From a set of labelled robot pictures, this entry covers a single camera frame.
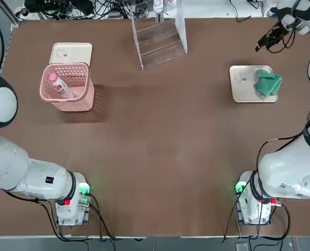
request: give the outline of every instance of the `beige tray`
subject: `beige tray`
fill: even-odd
[[[52,47],[49,64],[86,63],[90,66],[92,44],[56,43]]]
[[[260,98],[256,93],[254,84],[259,81],[257,70],[263,69],[272,73],[271,67],[267,65],[233,65],[229,69],[230,83],[232,86],[233,98],[238,103],[266,102],[274,103],[278,95]]]

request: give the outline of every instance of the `plastic basket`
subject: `plastic basket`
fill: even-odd
[[[61,98],[49,80],[49,75],[56,73],[72,90],[74,98]],[[93,106],[94,86],[90,77],[89,66],[85,63],[50,64],[42,74],[40,96],[61,111],[89,111]]]

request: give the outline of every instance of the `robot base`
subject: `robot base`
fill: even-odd
[[[80,173],[73,173],[76,178],[76,191],[69,204],[63,206],[56,203],[58,224],[60,226],[80,226],[89,224],[90,196],[82,195],[83,189],[91,193],[90,186],[86,183],[84,176]]]
[[[246,184],[247,187],[239,197],[236,205],[236,218],[237,223],[244,225],[267,225],[270,224],[271,204],[263,204],[255,199],[252,195],[250,184],[247,184],[252,175],[251,171],[244,172],[238,184]],[[235,201],[238,197],[237,190],[235,189]]]

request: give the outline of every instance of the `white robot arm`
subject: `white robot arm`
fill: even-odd
[[[13,88],[0,77],[0,128],[9,125],[18,110]],[[28,153],[0,136],[0,188],[41,200],[55,200],[59,225],[88,222],[90,187],[80,173]]]
[[[264,46],[269,49],[293,29],[302,34],[310,30],[310,0],[265,1],[265,8],[279,21],[258,41],[256,51]],[[307,74],[310,81],[310,62]],[[302,135],[284,149],[263,156],[258,173],[244,172],[238,183],[240,190],[241,185],[245,189],[238,211],[244,224],[267,224],[273,198],[310,199],[310,127],[305,126]]]

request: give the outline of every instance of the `green cloth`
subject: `green cloth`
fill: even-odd
[[[281,76],[268,73],[267,71],[260,69],[257,71],[259,76],[258,83],[254,84],[254,88],[257,92],[262,93],[264,96],[275,95],[281,85]]]

